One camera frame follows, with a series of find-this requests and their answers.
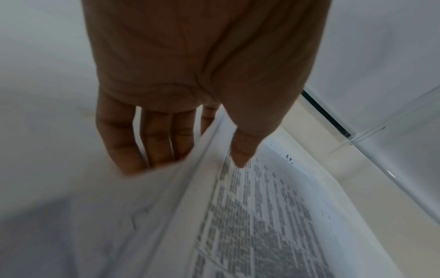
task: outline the hand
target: hand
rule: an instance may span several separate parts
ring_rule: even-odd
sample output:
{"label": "hand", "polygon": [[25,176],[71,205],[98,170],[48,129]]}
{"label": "hand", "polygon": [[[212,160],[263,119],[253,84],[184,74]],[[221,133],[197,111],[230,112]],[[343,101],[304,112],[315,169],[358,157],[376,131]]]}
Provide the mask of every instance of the hand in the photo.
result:
{"label": "hand", "polygon": [[125,174],[192,149],[223,104],[237,125],[231,157],[243,167],[272,133],[310,74],[329,0],[82,0],[97,65],[98,131]]}

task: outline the finger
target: finger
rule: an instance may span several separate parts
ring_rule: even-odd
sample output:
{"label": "finger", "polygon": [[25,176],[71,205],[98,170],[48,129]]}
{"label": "finger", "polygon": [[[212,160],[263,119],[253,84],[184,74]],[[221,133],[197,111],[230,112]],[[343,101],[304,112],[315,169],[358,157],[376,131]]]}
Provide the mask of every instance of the finger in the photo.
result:
{"label": "finger", "polygon": [[194,147],[195,118],[196,110],[173,115],[171,142],[176,160],[184,159]]}
{"label": "finger", "polygon": [[231,158],[235,165],[243,168],[264,138],[265,136],[250,135],[237,128],[231,142]]}
{"label": "finger", "polygon": [[122,103],[99,90],[96,127],[110,158],[124,174],[135,174],[147,167],[134,139],[135,112],[135,106]]}
{"label": "finger", "polygon": [[204,104],[202,110],[202,118],[200,122],[200,134],[204,134],[208,127],[215,119],[215,114],[220,104]]}
{"label": "finger", "polygon": [[142,109],[141,139],[151,167],[168,164],[174,160],[170,145],[172,114]]}

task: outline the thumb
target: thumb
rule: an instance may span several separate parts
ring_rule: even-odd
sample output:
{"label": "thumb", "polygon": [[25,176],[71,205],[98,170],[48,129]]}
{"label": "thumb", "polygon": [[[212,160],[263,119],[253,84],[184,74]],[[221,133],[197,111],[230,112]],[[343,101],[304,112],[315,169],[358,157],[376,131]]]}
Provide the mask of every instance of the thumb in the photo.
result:
{"label": "thumb", "polygon": [[235,165],[243,168],[257,151],[266,136],[254,136],[237,128],[231,142],[231,158]]}

